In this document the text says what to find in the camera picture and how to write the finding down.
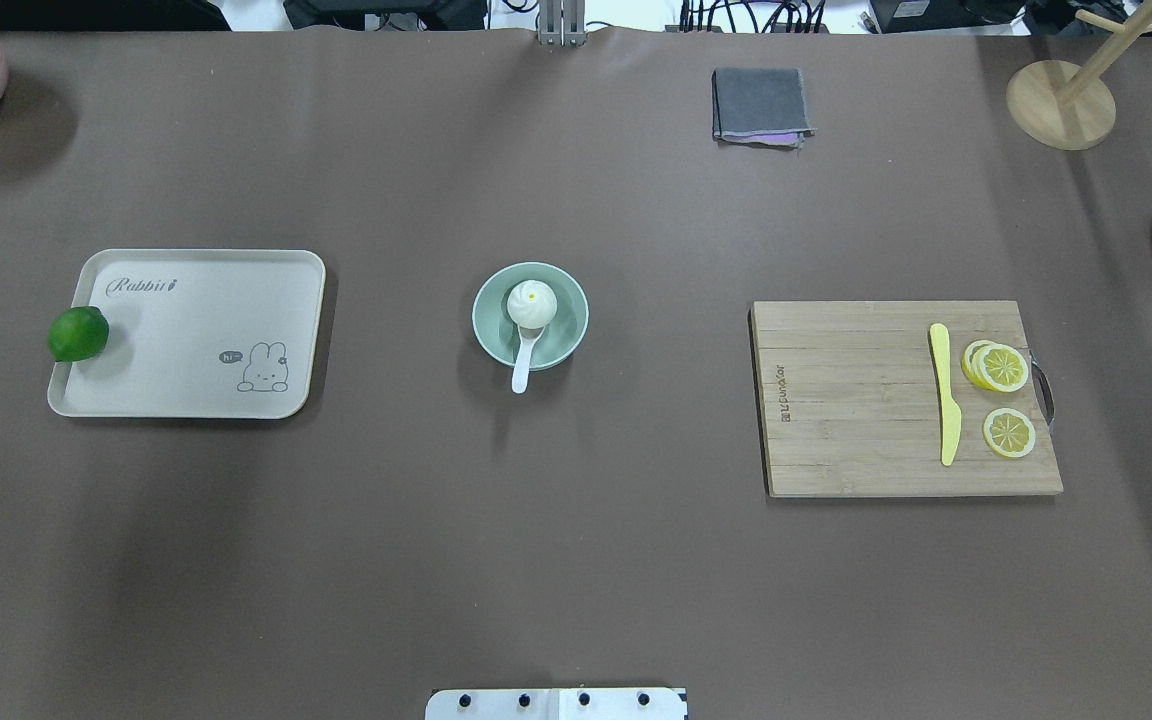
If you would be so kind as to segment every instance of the folded gray cloth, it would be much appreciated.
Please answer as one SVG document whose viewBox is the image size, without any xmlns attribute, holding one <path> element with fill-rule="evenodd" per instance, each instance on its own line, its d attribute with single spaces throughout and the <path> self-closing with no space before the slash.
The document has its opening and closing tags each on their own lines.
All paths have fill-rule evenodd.
<svg viewBox="0 0 1152 720">
<path fill-rule="evenodd" d="M 797 147 L 814 132 L 796 68 L 714 70 L 714 141 Z"/>
</svg>

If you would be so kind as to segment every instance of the wooden cutting board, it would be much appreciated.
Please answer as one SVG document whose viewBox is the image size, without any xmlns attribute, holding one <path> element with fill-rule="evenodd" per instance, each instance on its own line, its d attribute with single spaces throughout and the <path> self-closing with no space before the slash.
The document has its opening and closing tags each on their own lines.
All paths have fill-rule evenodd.
<svg viewBox="0 0 1152 720">
<path fill-rule="evenodd" d="M 1056 454 L 1033 388 L 975 387 L 961 370 L 975 340 L 1029 342 L 1014 301 L 755 302 L 763 455 L 773 497 L 1055 495 Z M 941 465 L 941 415 L 929 325 L 950 329 L 952 393 L 963 409 L 954 464 Z M 1015 407 L 1038 432 L 1025 457 L 984 442 L 984 416 Z"/>
</svg>

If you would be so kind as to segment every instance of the white floor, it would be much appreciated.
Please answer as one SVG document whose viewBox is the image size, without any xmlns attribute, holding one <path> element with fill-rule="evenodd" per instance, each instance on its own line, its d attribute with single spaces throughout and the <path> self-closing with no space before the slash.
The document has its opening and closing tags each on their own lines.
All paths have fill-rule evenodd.
<svg viewBox="0 0 1152 720">
<path fill-rule="evenodd" d="M 268 31 L 268 29 L 291 29 L 287 22 L 287 13 L 283 13 L 282 0 L 211 0 L 219 6 L 220 13 L 228 20 L 229 26 L 242 29 L 242 31 Z M 536 0 L 513 0 L 515 5 L 531 6 Z M 516 13 L 509 9 L 505 0 L 488 0 L 490 20 L 493 28 L 521 26 L 535 28 L 536 12 Z M 662 31 L 667 24 L 679 22 L 680 0 L 586 0 L 585 21 L 609 23 L 613 26 L 631 26 L 649 29 L 649 31 Z M 774 0 L 755 0 L 750 3 L 755 8 L 755 16 L 759 26 L 767 22 L 772 12 L 776 8 Z M 852 35 L 865 33 L 864 24 L 861 24 L 861 14 L 869 10 L 869 0 L 826 0 L 824 6 L 824 24 L 832 33 Z M 750 23 L 749 14 L 744 8 L 732 8 L 733 17 L 736 20 L 737 32 L 753 32 L 753 23 Z M 727 13 L 719 10 L 714 15 L 714 24 L 721 24 L 723 31 L 730 31 Z M 1024 23 L 1016 18 L 1009 26 L 986 26 L 986 28 L 960 28 L 947 29 L 947 31 L 932 31 L 942 35 L 1029 35 Z"/>
</svg>

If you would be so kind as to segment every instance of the knife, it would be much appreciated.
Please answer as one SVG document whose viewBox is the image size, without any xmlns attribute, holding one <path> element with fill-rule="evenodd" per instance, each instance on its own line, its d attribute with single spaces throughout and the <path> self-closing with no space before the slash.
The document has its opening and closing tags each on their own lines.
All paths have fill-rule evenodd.
<svg viewBox="0 0 1152 720">
<path fill-rule="evenodd" d="M 958 437 L 963 434 L 963 410 L 950 395 L 950 329 L 933 323 L 927 331 L 932 340 L 932 364 L 935 366 L 935 392 L 941 396 L 941 465 L 954 464 Z"/>
</svg>

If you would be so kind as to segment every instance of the lemon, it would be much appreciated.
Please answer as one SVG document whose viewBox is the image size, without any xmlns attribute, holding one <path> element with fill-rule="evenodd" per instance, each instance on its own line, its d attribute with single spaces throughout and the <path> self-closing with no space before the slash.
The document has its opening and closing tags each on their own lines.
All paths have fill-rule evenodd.
<svg viewBox="0 0 1152 720">
<path fill-rule="evenodd" d="M 77 363 L 105 350 L 109 342 L 109 320 L 99 306 L 70 306 L 47 331 L 47 347 L 56 363 Z"/>
<path fill-rule="evenodd" d="M 972 370 L 990 389 L 1016 392 L 1029 382 L 1029 363 L 1015 347 L 991 343 L 972 358 Z"/>
<path fill-rule="evenodd" d="M 984 389 L 993 389 L 987 386 L 987 384 L 984 384 L 980 376 L 975 373 L 975 370 L 972 370 L 972 359 L 975 355 L 978 350 L 980 350 L 980 348 L 987 344 L 993 344 L 993 341 L 977 340 L 973 341 L 972 344 L 967 346 L 963 350 L 963 363 L 961 363 L 961 365 L 963 365 L 963 374 L 968 377 L 969 381 L 972 381 L 973 386 L 983 387 Z"/>
<path fill-rule="evenodd" d="M 1034 448 L 1034 424 L 1010 407 L 984 416 L 984 442 L 1005 457 L 1024 457 Z"/>
</svg>

